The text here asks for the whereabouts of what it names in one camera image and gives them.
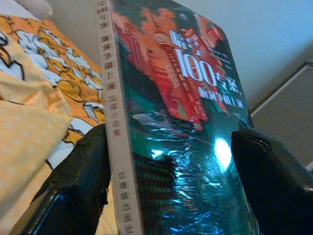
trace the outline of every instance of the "white wall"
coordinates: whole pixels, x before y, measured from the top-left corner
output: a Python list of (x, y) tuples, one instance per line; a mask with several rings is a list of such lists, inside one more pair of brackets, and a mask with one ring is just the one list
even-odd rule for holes
[[(251, 109), (313, 52), (312, 0), (176, 0), (226, 33)], [(53, 21), (97, 62), (93, 0), (48, 0)]]

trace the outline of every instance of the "bed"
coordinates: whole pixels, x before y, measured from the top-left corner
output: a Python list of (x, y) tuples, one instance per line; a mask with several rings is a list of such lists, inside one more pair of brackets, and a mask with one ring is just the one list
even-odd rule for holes
[[(0, 1), (0, 234), (92, 127), (105, 122), (98, 66), (51, 21)], [(96, 234), (117, 234), (112, 193)]]

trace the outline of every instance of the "book spine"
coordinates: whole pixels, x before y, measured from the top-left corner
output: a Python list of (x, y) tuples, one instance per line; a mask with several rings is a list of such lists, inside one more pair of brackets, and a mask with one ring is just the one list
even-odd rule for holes
[(121, 235), (141, 235), (140, 206), (123, 106), (118, 48), (114, 43), (110, 1), (94, 0), (94, 6), (117, 229)]

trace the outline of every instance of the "book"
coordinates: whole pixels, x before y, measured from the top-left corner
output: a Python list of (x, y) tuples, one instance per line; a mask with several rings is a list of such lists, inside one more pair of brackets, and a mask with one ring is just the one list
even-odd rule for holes
[(170, 0), (95, 0), (122, 235), (256, 235), (231, 158), (252, 125), (225, 33)]

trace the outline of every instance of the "pillow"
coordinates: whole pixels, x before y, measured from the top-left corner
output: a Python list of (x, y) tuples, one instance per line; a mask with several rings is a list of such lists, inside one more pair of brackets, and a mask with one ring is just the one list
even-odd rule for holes
[(50, 19), (53, 14), (51, 5), (46, 0), (15, 0), (39, 19)]

